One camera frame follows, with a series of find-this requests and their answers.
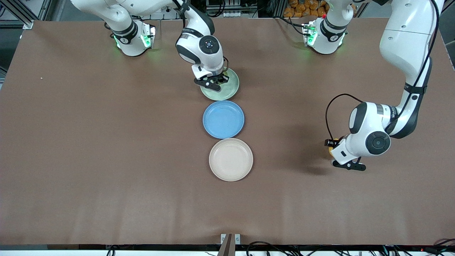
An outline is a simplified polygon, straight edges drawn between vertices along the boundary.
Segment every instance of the green led light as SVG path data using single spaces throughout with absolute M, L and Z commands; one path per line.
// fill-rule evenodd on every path
M 312 34 L 308 38 L 308 44 L 312 46 L 314 44 L 314 40 L 316 39 L 316 37 L 318 37 L 318 32 L 317 31 L 315 31 L 314 34 Z
M 144 43 L 145 47 L 150 47 L 150 44 L 151 44 L 150 43 L 150 38 L 144 37 L 144 36 L 141 35 L 141 39 L 142 39 L 142 42 Z
M 120 44 L 118 43 L 117 38 L 114 37 L 114 39 L 115 39 L 115 42 L 117 43 L 117 47 L 120 48 Z
M 340 45 L 343 43 L 344 35 L 345 35 L 345 34 L 343 34 L 343 35 L 341 36 L 341 38 L 340 38 L 340 43 L 338 44 L 338 46 L 340 46 Z

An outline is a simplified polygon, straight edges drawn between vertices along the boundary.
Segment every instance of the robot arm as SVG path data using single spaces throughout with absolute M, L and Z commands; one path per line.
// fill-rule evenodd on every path
M 218 40 L 212 36 L 215 26 L 212 20 L 188 0 L 71 0 L 83 12 L 102 18 L 110 27 L 117 41 L 117 47 L 128 56 L 138 56 L 152 46 L 154 27 L 133 15 L 149 15 L 164 6 L 174 8 L 188 18 L 177 40 L 177 51 L 185 61 L 193 64 L 195 83 L 220 91 L 220 83 L 229 77 L 223 74 L 223 53 Z
M 443 2 L 436 0 L 439 10 Z M 414 131 L 431 71 L 431 58 L 426 61 L 426 57 L 435 26 L 436 12 L 431 1 L 392 1 L 392 15 L 379 47 L 384 59 L 406 76 L 401 102 L 396 107 L 372 102 L 360 103 L 349 118 L 350 134 L 329 145 L 334 146 L 331 150 L 335 159 L 334 166 L 364 170 L 363 165 L 353 160 L 363 156 L 382 155 L 390 148 L 391 137 L 404 138 Z M 323 41 L 326 38 L 322 36 L 317 39 Z

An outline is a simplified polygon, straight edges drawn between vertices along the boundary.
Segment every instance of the green plate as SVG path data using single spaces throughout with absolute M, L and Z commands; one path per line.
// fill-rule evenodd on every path
M 209 99 L 214 101 L 223 101 L 227 100 L 230 97 L 234 96 L 238 90 L 239 80 L 237 74 L 232 71 L 232 69 L 228 69 L 225 74 L 229 77 L 229 81 L 226 83 L 220 84 L 221 91 L 216 92 L 214 90 L 207 89 L 205 87 L 201 87 L 202 93 Z

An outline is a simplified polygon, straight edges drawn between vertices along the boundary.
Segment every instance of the tabletop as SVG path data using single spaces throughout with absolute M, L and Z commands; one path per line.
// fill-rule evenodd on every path
M 102 22 L 37 21 L 24 31 L 0 92 L 1 244 L 433 244 L 455 237 L 455 72 L 440 36 L 416 130 L 334 168 L 324 147 L 331 98 L 397 105 L 404 75 L 379 41 L 386 19 L 353 19 L 332 55 L 305 48 L 273 19 L 214 19 L 239 76 L 236 138 L 254 164 L 238 182 L 210 170 L 202 125 L 213 101 L 176 49 L 181 21 L 152 21 L 155 48 L 127 57 Z M 349 132 L 357 105 L 329 124 Z

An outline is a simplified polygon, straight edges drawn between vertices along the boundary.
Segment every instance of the black cable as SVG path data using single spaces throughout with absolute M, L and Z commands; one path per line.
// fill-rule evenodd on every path
M 223 14 L 225 7 L 226 7 L 226 0 L 222 0 L 222 3 L 220 3 L 220 8 L 218 9 L 217 13 L 215 15 L 208 15 L 207 14 L 207 16 L 212 17 L 212 18 L 216 18 L 216 17 L 220 16 L 221 14 Z
M 186 25 L 187 25 L 187 19 L 185 18 L 185 14 L 182 13 L 182 14 L 180 15 L 180 18 L 182 19 L 182 22 L 183 22 L 183 28 L 185 28 Z
M 341 96 L 344 96 L 344 95 L 349 96 L 349 97 L 353 98 L 354 100 L 356 100 L 356 101 L 358 101 L 358 102 L 360 102 L 360 103 L 363 102 L 363 101 L 359 100 L 358 98 L 356 98 L 356 97 L 350 95 L 349 93 L 341 93 L 341 94 L 335 96 L 335 97 L 329 102 L 329 104 L 327 105 L 327 108 L 325 109 L 325 125 L 327 126 L 327 131 L 329 132 L 330 139 L 332 139 L 332 140 L 333 140 L 334 138 L 333 138 L 333 136 L 332 136 L 332 133 L 330 132 L 329 122 L 327 121 L 327 112 L 329 111 L 330 104 L 332 104 L 332 102 L 333 102 L 336 98 L 341 97 Z
M 137 15 L 131 15 L 131 18 L 132 18 L 133 20 L 144 21 L 140 16 L 137 16 Z
M 402 250 L 402 251 L 404 251 L 404 253 L 406 253 L 406 255 L 408 255 L 408 256 L 413 256 L 412 254 L 408 253 L 408 251 L 407 251 L 407 250 L 405 250 L 405 249 L 402 249 L 402 248 L 399 248 L 398 246 L 395 246 L 395 247 L 396 247 L 396 248 L 398 248 L 398 250 Z
M 446 244 L 446 243 L 448 243 L 448 242 L 452 242 L 452 241 L 455 241 L 455 238 L 452 238 L 452 239 L 446 239 L 445 241 L 443 241 L 443 242 L 440 242 L 440 243 L 438 243 L 438 244 L 435 244 L 434 246 L 441 246 L 441 245 L 443 245 L 443 244 Z
M 436 41 L 436 35 L 438 34 L 438 28 L 439 28 L 439 18 L 440 18 L 440 15 L 439 15 L 439 8 L 438 8 L 438 5 L 436 4 L 435 0 L 430 0 L 430 2 L 433 4 L 433 7 L 435 9 L 435 13 L 436 13 L 436 26 L 435 26 L 435 31 L 434 31 L 434 34 L 433 34 L 433 40 L 431 41 L 431 44 L 430 44 L 430 47 L 428 48 L 428 53 L 427 53 L 427 56 L 425 58 L 425 61 L 424 61 L 424 64 L 422 65 L 422 68 L 420 69 L 420 72 L 419 72 L 419 75 L 417 76 L 417 79 L 415 80 L 414 84 L 413 84 L 413 87 L 415 87 L 417 85 L 417 82 L 419 81 L 420 79 L 420 76 L 422 76 L 422 73 L 425 69 L 425 66 L 426 66 L 426 63 L 428 61 L 428 59 L 430 58 L 430 53 L 431 51 L 433 50 L 433 45 L 435 44 L 435 41 Z M 395 118 L 395 120 L 398 120 L 401 116 L 401 114 L 404 112 L 404 109 L 406 108 L 406 106 L 408 105 L 408 102 L 409 102 L 409 99 L 411 99 L 411 93 L 409 93 L 408 97 L 406 98 L 406 101 L 404 102 L 404 105 L 403 107 L 401 108 L 401 111 L 400 113 L 398 113 L 397 117 Z
M 229 60 L 225 56 L 223 56 L 223 59 L 226 61 L 226 68 L 223 70 L 223 72 L 228 71 L 229 69 Z
M 281 252 L 281 253 L 286 254 L 287 256 L 295 256 L 295 255 L 290 254 L 290 253 L 287 253 L 287 252 L 285 252 L 285 251 L 283 251 L 283 250 L 281 250 L 281 249 L 278 249 L 276 246 L 272 245 L 271 243 L 267 243 L 267 242 L 263 242 L 263 241 L 256 241 L 256 242 L 249 243 L 248 246 L 247 246 L 247 248 L 246 248 L 246 250 L 245 250 L 247 256 L 250 256 L 250 254 L 249 254 L 249 249 L 250 249 L 251 246 L 253 246 L 253 245 L 255 245 L 255 244 L 265 244 L 265 245 L 268 245 L 268 246 L 272 247 L 273 249 L 275 249 L 275 250 L 277 250 L 277 251 L 279 251 L 279 252 Z
M 111 30 L 111 28 L 109 27 L 109 25 L 107 24 L 107 22 L 104 22 L 104 27 L 105 27 L 106 29 Z M 114 38 L 114 33 L 111 33 L 111 34 L 109 35 L 109 37 L 110 37 L 110 38 Z
M 265 7 L 266 7 L 266 6 L 262 7 L 261 9 L 256 9 L 256 11 L 253 13 L 253 16 L 251 16 L 251 17 L 254 18 L 254 15 L 255 15 L 258 11 L 264 9 Z
M 303 256 L 303 255 L 300 253 L 300 246 L 292 246 L 292 248 L 293 248 L 295 251 L 291 251 L 291 253 L 295 254 L 295 256 Z
M 448 4 L 445 8 L 443 8 L 441 13 L 443 13 L 445 10 L 447 10 L 447 8 L 449 8 L 453 3 L 455 3 L 455 0 L 453 0 L 452 2 L 450 2 L 450 4 Z
M 295 23 L 293 23 L 292 21 L 289 22 L 288 20 L 286 20 L 285 18 L 280 17 L 280 16 L 273 16 L 272 18 L 274 18 L 274 19 L 281 19 L 281 20 L 283 20 L 284 22 L 288 23 L 289 25 L 293 25 L 293 26 L 296 26 L 296 27 L 303 27 L 303 25 L 301 25 L 301 24 L 295 24 Z
M 399 252 L 398 252 L 398 250 L 397 250 L 397 248 L 395 246 L 393 247 L 393 249 L 395 251 L 395 255 L 394 256 L 400 256 L 400 254 L 399 254 Z
M 117 245 L 112 245 L 109 250 L 107 251 L 107 254 L 106 256 L 109 256 L 109 254 L 111 253 L 112 251 L 112 254 L 110 256 L 115 256 L 115 249 L 118 249 L 119 247 Z
M 294 23 L 291 21 L 291 18 L 289 18 L 289 22 L 291 23 L 292 27 L 295 29 L 295 31 L 297 31 L 297 33 L 303 35 L 303 36 L 311 36 L 310 34 L 308 33 L 303 33 L 303 32 L 300 32 L 298 31 L 298 29 L 295 27 Z
M 314 251 L 312 251 L 312 252 L 308 253 L 308 255 L 307 255 L 307 256 L 311 256 L 313 253 L 315 253 L 315 252 L 317 252 L 317 251 L 319 251 L 319 250 L 320 250 L 320 249 L 316 249 L 316 250 L 314 250 Z

